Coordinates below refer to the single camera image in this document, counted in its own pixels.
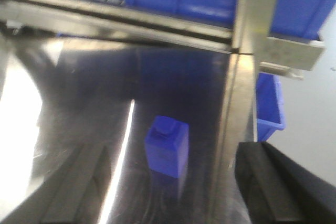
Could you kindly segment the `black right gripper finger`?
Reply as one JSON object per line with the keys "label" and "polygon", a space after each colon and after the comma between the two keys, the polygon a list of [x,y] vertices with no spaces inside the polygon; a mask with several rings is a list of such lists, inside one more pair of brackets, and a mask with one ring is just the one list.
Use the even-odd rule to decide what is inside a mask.
{"label": "black right gripper finger", "polygon": [[335,186],[267,142],[241,142],[235,178],[252,223],[335,223]]}

